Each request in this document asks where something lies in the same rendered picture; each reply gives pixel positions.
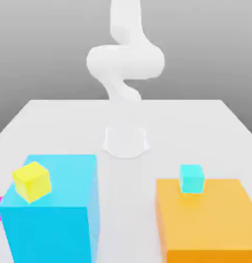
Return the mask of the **large blue box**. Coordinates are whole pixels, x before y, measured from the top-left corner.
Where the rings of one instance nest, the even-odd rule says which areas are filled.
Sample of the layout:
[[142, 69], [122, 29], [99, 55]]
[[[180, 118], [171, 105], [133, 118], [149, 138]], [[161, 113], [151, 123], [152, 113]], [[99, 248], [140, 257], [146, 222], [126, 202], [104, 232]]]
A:
[[14, 263], [96, 263], [100, 209], [96, 155], [30, 155], [52, 191], [26, 202], [11, 185], [0, 215]]

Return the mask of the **small yellow cube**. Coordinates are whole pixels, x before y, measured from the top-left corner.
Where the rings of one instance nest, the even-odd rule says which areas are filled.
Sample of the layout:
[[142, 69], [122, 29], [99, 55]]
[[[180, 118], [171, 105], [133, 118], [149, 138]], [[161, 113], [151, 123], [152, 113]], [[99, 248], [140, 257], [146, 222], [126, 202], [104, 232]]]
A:
[[13, 173], [16, 192], [28, 203], [33, 203], [52, 191], [49, 171], [33, 161]]

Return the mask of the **large orange box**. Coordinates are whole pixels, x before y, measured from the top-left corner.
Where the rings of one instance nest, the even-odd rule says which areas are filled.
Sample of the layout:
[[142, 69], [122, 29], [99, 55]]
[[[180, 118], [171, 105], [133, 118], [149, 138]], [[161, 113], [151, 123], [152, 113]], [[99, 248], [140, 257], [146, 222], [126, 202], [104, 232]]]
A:
[[252, 201], [238, 179], [207, 179], [202, 194], [158, 179], [156, 217], [163, 263], [252, 263]]

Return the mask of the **small cyan cube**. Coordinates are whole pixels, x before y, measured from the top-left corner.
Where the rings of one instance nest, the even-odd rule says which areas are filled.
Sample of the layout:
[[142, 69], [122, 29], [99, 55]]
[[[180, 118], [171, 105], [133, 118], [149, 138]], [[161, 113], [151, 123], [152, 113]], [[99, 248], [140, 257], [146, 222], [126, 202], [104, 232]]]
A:
[[180, 165], [180, 189], [185, 194], [201, 194], [204, 189], [205, 175], [198, 164]]

